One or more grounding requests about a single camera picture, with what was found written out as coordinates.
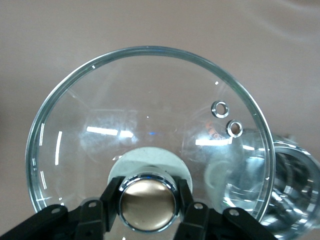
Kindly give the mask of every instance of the clear glass lid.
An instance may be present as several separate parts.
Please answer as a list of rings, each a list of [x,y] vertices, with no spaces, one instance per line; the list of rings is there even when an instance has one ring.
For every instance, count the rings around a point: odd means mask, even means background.
[[[159,46],[99,56],[73,71],[47,97],[26,147],[34,209],[61,204],[71,211],[84,199],[99,197],[122,156],[150,147],[184,163],[195,201],[220,213],[240,207],[259,221],[263,217],[275,155],[256,102],[214,63]],[[178,222],[143,238],[162,239],[165,234],[170,239]],[[108,234],[142,238],[118,219]]]

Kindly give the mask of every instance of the clear glass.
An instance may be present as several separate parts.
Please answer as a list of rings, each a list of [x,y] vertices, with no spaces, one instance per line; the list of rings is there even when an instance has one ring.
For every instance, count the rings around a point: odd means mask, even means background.
[[[275,137],[276,174],[261,224],[279,240],[296,239],[320,223],[320,165],[310,153]]]
[[[218,104],[215,116],[217,101],[227,108]],[[238,125],[228,131],[232,120]],[[84,199],[100,196],[115,162],[141,147],[162,148],[181,158],[191,173],[196,201],[220,213],[241,207],[257,220],[263,217],[275,156],[259,107],[220,67],[158,46],[97,57],[48,96],[26,147],[34,209],[61,204],[73,210]],[[152,239],[171,239],[178,223]],[[151,238],[132,232],[119,219],[107,234],[110,239]]]

